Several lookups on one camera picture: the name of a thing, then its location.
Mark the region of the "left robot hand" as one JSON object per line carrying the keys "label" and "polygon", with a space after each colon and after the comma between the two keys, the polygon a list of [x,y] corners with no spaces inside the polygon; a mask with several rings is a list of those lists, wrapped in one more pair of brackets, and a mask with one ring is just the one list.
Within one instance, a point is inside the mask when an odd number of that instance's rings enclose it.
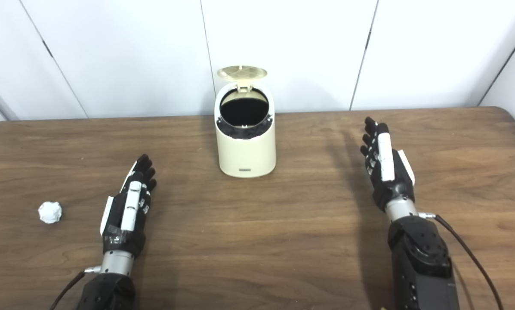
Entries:
{"label": "left robot hand", "polygon": [[149,155],[133,163],[118,194],[109,196],[100,225],[103,253],[125,251],[139,257],[145,247],[145,224],[151,193],[157,185]]}

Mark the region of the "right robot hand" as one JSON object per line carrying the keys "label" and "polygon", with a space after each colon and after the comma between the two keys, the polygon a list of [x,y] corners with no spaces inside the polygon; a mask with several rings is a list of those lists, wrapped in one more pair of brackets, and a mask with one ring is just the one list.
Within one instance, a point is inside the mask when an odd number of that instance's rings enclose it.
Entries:
{"label": "right robot hand", "polygon": [[392,147],[389,127],[384,122],[365,118],[364,145],[360,152],[365,159],[365,169],[373,185],[373,200],[385,211],[395,199],[415,202],[415,175],[403,150]]}

